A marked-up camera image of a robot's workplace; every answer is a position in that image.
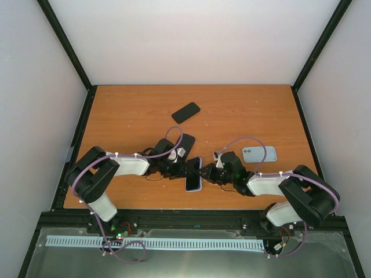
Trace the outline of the black phone on table top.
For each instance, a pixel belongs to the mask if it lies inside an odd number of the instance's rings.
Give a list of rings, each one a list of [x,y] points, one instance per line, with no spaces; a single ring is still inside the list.
[[[178,111],[172,113],[171,117],[176,123],[181,124],[200,111],[201,109],[196,103],[190,102]]]

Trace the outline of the light blue phone case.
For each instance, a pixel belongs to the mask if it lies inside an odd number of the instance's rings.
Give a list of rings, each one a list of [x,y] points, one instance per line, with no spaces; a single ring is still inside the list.
[[[275,162],[277,160],[277,154],[273,146],[267,146],[266,151],[263,147],[244,147],[242,154],[246,163],[258,163],[263,158],[265,158],[265,162]]]

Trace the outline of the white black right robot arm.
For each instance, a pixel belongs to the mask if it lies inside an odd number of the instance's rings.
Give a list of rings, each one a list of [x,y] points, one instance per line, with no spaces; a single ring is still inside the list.
[[[279,173],[248,171],[234,152],[215,153],[216,163],[200,169],[200,176],[212,184],[232,184],[242,196],[283,196],[286,201],[273,203],[263,212],[261,224],[280,227],[305,222],[318,227],[339,207],[340,195],[305,165]]]

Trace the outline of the black left frame post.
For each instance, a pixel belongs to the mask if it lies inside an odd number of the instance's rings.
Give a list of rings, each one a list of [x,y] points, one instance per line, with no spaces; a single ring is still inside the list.
[[[37,0],[41,11],[45,15],[47,21],[49,22],[53,32],[55,33],[56,37],[58,38],[62,48],[64,49],[66,55],[68,56],[72,66],[74,67],[76,73],[78,74],[83,86],[89,92],[93,85],[91,84],[68,36],[66,35],[60,21],[58,20],[51,4],[47,0]]]

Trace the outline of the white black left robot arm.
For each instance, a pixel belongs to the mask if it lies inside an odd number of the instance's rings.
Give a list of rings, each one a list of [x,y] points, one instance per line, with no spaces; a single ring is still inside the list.
[[[155,147],[132,155],[93,147],[67,172],[65,182],[79,201],[100,218],[100,226],[106,232],[114,233],[120,228],[121,219],[106,194],[111,180],[122,175],[148,177],[159,173],[170,180],[185,178],[187,191],[199,191],[202,188],[202,158],[187,158],[194,143],[195,138],[189,134],[184,134],[176,144],[162,138]]]

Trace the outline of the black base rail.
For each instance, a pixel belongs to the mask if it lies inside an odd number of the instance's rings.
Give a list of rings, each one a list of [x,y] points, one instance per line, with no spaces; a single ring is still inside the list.
[[[279,228],[264,231],[260,225],[259,210],[118,210],[108,222],[101,221],[107,235],[131,229],[184,229],[196,231],[236,231],[243,236],[279,237],[286,232]]]

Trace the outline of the black frame post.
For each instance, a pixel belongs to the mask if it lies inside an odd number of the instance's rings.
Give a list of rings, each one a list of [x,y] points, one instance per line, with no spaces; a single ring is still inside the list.
[[[292,89],[294,93],[298,93],[301,86],[303,85],[305,79],[309,75],[310,71],[312,70],[314,64],[316,63],[317,59],[321,55],[322,51],[324,50],[325,46],[329,42],[329,39],[333,35],[334,31],[336,30],[337,26],[341,22],[341,19],[345,15],[346,11],[352,4],[352,0],[340,0],[332,13],[328,23],[326,24],[325,28],[323,29],[320,37],[318,38],[314,48],[312,49],[310,55],[308,56],[307,61],[305,62],[303,68],[301,69],[298,77],[296,78]]]
[[[89,92],[93,85],[91,84],[68,36],[66,35],[60,21],[58,20],[51,4],[47,0],[37,0],[41,11],[45,15],[47,21],[49,22],[53,32],[55,33],[56,37],[58,38],[62,48],[64,49],[66,55],[68,56],[72,66],[74,67],[76,73],[78,74],[83,86]]]

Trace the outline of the purple phone black screen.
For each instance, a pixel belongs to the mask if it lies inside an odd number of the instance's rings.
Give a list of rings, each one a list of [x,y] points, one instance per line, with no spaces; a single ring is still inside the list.
[[[179,145],[176,148],[178,158],[182,160],[186,160],[193,145],[195,143],[195,137],[184,133],[182,139],[180,140]]]

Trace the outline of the black right frame post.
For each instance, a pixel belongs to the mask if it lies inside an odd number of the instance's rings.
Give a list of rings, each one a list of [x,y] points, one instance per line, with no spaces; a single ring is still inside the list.
[[[325,46],[329,42],[329,39],[333,35],[334,31],[336,30],[337,26],[341,22],[341,19],[345,15],[346,11],[352,4],[352,0],[340,0],[332,13],[328,23],[326,24],[325,28],[323,29],[320,37],[318,38],[314,48],[312,49],[310,55],[308,56],[307,61],[305,62],[303,68],[301,69],[298,77],[296,78],[292,89],[294,93],[298,93],[301,86],[303,85],[305,79],[309,75],[310,71],[312,70],[314,64],[316,63],[317,59],[321,55],[322,51],[324,50]]]

